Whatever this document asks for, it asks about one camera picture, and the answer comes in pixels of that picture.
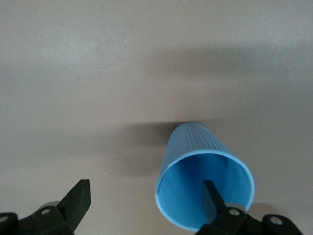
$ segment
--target plastic cup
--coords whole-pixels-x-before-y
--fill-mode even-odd
[[[156,182],[156,203],[173,224],[197,231],[207,223],[202,207],[204,180],[212,180],[226,203],[247,210],[254,196],[248,167],[203,125],[188,122],[171,134]]]

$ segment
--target silver screw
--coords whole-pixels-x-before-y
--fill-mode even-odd
[[[234,216],[239,216],[240,215],[239,211],[237,211],[236,209],[230,209],[229,213],[231,215],[234,215]]]
[[[4,216],[4,217],[1,217],[0,218],[0,223],[4,222],[4,221],[7,221],[8,220],[8,216]]]
[[[51,210],[49,208],[44,209],[44,210],[41,211],[41,215],[48,214],[48,213],[50,213],[50,211]]]
[[[278,217],[275,217],[275,216],[271,217],[270,221],[276,225],[282,225],[283,224],[282,220]]]

